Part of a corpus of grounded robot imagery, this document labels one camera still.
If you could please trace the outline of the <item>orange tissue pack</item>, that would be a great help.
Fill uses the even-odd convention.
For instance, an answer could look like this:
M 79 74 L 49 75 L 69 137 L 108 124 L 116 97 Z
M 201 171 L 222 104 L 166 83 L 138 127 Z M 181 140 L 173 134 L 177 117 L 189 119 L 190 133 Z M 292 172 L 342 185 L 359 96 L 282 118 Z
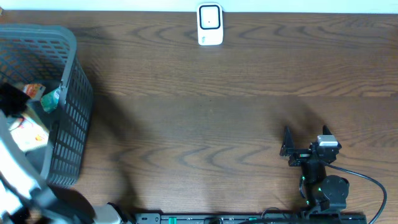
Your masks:
M 39 101 L 43 96 L 46 87 L 39 83 L 26 84 L 24 85 L 22 91 L 28 95 L 31 100 Z

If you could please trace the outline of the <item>teal tissue pack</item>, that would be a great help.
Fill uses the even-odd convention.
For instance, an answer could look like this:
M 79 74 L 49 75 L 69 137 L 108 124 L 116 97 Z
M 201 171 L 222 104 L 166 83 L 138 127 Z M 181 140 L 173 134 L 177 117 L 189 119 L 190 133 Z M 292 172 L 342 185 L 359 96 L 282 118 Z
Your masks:
M 42 108 L 46 113 L 51 113 L 57 108 L 60 98 L 60 92 L 61 89 L 56 88 L 40 99 L 40 104 L 42 105 Z

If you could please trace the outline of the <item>yellow snack bag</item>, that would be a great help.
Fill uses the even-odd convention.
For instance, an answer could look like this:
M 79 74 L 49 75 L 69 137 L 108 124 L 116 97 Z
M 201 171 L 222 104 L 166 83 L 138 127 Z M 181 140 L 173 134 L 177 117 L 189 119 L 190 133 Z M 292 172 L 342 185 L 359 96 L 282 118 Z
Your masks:
M 22 152 L 45 147 L 49 141 L 49 130 L 30 106 L 22 113 L 12 115 L 7 123 L 13 140 Z

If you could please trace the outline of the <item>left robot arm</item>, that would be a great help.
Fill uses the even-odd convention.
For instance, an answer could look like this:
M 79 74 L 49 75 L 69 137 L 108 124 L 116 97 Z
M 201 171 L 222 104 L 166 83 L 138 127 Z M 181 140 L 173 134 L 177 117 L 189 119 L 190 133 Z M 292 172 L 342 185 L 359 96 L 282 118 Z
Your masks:
M 1 85 L 1 219 L 25 223 L 37 209 L 50 223 L 130 223 L 112 203 L 93 207 L 80 194 L 63 199 L 51 188 L 13 140 L 7 117 L 24 111 L 29 96 L 14 86 Z

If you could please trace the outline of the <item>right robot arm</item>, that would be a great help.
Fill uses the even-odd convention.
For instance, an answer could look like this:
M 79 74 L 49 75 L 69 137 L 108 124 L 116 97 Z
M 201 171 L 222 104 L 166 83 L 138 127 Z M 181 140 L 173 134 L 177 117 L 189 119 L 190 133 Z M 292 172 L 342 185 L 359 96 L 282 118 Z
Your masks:
M 301 168 L 299 192 L 307 201 L 307 208 L 302 210 L 303 218 L 327 213 L 337 215 L 346 208 L 349 182 L 326 174 L 326 166 L 336 160 L 340 149 L 341 144 L 327 126 L 323 126 L 322 134 L 307 148 L 295 147 L 292 133 L 285 127 L 279 155 L 289 158 L 290 167 Z

